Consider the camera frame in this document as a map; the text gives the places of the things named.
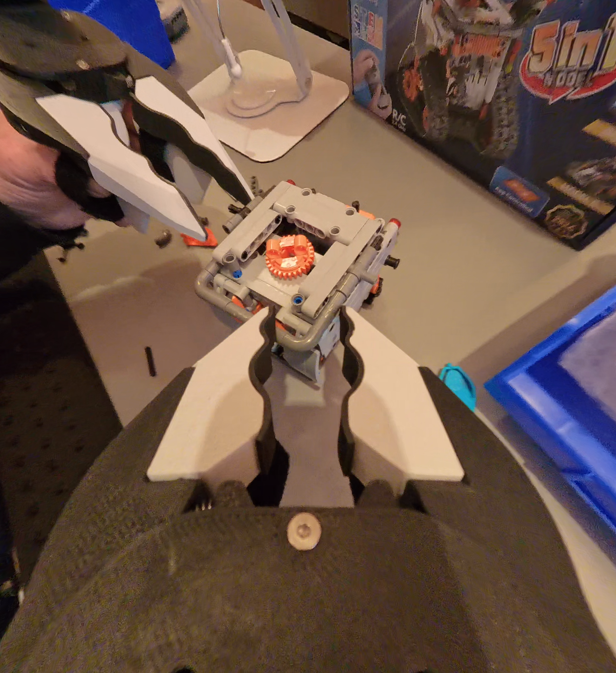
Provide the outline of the robot kit box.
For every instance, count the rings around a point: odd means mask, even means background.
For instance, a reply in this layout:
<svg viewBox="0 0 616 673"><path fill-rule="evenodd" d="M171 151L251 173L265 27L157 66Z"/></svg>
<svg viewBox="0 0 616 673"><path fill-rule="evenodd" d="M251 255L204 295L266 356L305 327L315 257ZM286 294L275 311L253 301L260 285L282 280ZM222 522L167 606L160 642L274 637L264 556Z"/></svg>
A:
<svg viewBox="0 0 616 673"><path fill-rule="evenodd" d="M355 101L574 250L616 222L616 1L349 1Z"/></svg>

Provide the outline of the teal brick separator tool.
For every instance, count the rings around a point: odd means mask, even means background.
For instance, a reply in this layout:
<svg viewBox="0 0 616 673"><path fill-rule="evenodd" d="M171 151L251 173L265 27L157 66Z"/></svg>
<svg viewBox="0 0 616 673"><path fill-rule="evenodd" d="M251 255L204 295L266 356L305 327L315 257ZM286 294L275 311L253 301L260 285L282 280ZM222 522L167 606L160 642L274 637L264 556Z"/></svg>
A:
<svg viewBox="0 0 616 673"><path fill-rule="evenodd" d="M477 388L462 367L447 363L438 372L438 377L468 409L472 412L476 410Z"/></svg>

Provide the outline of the white stand base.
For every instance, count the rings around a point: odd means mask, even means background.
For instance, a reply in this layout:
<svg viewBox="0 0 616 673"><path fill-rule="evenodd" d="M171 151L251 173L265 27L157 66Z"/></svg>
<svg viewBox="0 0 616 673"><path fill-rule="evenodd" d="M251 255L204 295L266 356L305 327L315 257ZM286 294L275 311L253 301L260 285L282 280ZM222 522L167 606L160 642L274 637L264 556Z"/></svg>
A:
<svg viewBox="0 0 616 673"><path fill-rule="evenodd" d="M286 59L259 50L238 52L243 77L225 64L189 90L223 144L258 163L279 159L339 108L348 85L312 70L282 1L262 1Z"/></svg>

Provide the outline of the grey toy brick model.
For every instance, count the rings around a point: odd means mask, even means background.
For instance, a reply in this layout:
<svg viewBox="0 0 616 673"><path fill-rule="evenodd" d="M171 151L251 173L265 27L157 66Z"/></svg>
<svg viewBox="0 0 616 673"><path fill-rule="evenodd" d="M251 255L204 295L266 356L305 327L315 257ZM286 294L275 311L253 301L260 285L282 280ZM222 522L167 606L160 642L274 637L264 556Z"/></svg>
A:
<svg viewBox="0 0 616 673"><path fill-rule="evenodd" d="M226 236L197 277L196 294L239 324L272 309L273 353L321 383L341 309L371 305L382 291L380 272L398 267L392 252L401 223L292 181L228 209Z"/></svg>

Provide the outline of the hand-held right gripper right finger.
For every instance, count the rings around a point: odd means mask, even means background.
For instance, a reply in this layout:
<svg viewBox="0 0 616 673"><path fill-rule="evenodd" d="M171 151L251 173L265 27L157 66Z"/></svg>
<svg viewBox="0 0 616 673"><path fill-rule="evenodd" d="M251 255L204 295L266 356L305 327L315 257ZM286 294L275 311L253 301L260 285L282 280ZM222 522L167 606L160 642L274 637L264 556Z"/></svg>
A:
<svg viewBox="0 0 616 673"><path fill-rule="evenodd" d="M338 459L362 484L459 482L464 469L430 396L420 366L359 313L340 313L342 406Z"/></svg>

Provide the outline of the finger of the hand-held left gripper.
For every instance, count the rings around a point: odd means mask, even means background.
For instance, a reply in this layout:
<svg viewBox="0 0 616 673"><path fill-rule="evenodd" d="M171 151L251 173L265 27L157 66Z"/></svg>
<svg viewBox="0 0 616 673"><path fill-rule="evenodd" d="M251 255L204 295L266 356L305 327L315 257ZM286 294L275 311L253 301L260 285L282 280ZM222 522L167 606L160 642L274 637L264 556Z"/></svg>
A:
<svg viewBox="0 0 616 673"><path fill-rule="evenodd" d="M248 205L253 193L202 111L168 72L130 72L129 107L140 153L129 202L145 213L194 213L194 204L217 183Z"/></svg>
<svg viewBox="0 0 616 673"><path fill-rule="evenodd" d="M205 240L207 225L194 206L202 202L211 179L191 166L179 148L168 143L162 152L174 178L169 181L130 147L120 102L98 105L66 95L38 97L36 102L87 152L93 179L117 197L125 220L137 231L146 233L153 217Z"/></svg>

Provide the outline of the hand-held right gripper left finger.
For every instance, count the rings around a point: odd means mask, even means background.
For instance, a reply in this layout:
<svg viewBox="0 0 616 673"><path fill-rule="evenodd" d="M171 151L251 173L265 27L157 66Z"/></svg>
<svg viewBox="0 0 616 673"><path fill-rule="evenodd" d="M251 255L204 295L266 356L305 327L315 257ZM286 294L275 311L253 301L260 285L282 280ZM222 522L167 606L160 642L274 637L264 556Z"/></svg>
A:
<svg viewBox="0 0 616 673"><path fill-rule="evenodd" d="M274 313L257 313L194 366L147 470L152 482L249 484L276 452L270 398Z"/></svg>

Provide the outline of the blue plastic bin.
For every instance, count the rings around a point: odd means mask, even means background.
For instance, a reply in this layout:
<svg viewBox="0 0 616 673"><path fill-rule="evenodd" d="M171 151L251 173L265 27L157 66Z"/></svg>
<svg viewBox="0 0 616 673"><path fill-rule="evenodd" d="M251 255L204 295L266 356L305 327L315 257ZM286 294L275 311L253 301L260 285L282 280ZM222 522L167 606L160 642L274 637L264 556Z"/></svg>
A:
<svg viewBox="0 0 616 673"><path fill-rule="evenodd" d="M616 421L561 366L564 353L616 311L616 285L485 383L572 490L616 535Z"/></svg>

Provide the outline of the person's left hand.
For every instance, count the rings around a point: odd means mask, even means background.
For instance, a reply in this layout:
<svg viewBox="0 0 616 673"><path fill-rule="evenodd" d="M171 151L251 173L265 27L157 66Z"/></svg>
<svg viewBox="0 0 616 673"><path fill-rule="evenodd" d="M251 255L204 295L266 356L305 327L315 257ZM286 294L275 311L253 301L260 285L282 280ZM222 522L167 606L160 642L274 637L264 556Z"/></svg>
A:
<svg viewBox="0 0 616 673"><path fill-rule="evenodd" d="M0 138L0 202L42 230L70 231L92 220L57 186L59 157L28 139Z"/></svg>

